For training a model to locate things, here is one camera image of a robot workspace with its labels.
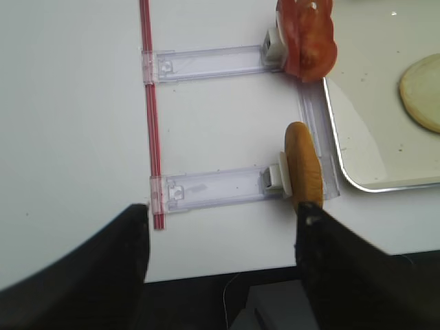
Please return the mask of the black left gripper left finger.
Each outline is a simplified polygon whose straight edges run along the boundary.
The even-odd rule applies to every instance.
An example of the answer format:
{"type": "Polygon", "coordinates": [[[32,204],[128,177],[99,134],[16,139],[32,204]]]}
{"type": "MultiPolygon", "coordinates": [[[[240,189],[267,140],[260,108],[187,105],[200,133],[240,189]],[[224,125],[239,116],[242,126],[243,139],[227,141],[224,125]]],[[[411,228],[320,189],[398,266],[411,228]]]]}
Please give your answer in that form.
{"type": "Polygon", "coordinates": [[[59,261],[1,290],[1,328],[131,329],[149,257],[149,208],[132,204],[59,261]]]}

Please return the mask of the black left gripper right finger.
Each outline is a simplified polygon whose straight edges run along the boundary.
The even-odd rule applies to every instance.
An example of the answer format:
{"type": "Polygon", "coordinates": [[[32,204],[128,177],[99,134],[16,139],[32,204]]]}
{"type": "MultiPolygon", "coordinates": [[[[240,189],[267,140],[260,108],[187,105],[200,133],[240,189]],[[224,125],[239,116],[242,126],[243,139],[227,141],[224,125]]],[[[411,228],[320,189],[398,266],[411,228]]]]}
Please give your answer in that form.
{"type": "Polygon", "coordinates": [[[296,264],[320,329],[438,329],[439,252],[386,254],[314,203],[297,210],[296,264]]]}

